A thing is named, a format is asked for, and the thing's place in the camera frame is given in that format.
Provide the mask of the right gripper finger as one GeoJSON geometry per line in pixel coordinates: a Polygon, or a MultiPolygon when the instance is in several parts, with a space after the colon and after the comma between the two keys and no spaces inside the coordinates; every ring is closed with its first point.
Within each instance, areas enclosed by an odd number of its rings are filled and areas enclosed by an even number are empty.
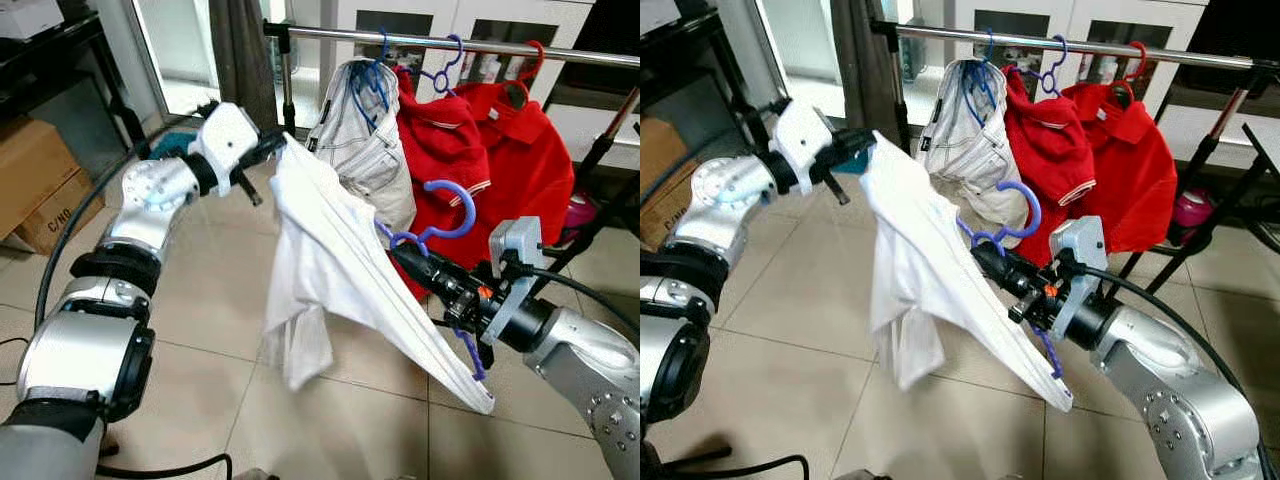
{"type": "Polygon", "coordinates": [[[1000,250],[995,242],[980,242],[970,248],[980,270],[997,284],[1016,284],[1023,279],[1023,257],[1016,252],[1000,250]]]}
{"type": "Polygon", "coordinates": [[[435,253],[420,248],[416,243],[404,242],[389,250],[396,265],[416,284],[435,285],[442,279],[445,266],[435,253]]]}
{"type": "Polygon", "coordinates": [[[392,255],[390,261],[415,298],[421,300],[440,285],[440,262],[434,256],[392,255]]]}
{"type": "Polygon", "coordinates": [[[975,256],[974,260],[984,276],[992,280],[1000,291],[1010,294],[1019,293],[1019,271],[1010,256],[975,256]]]}

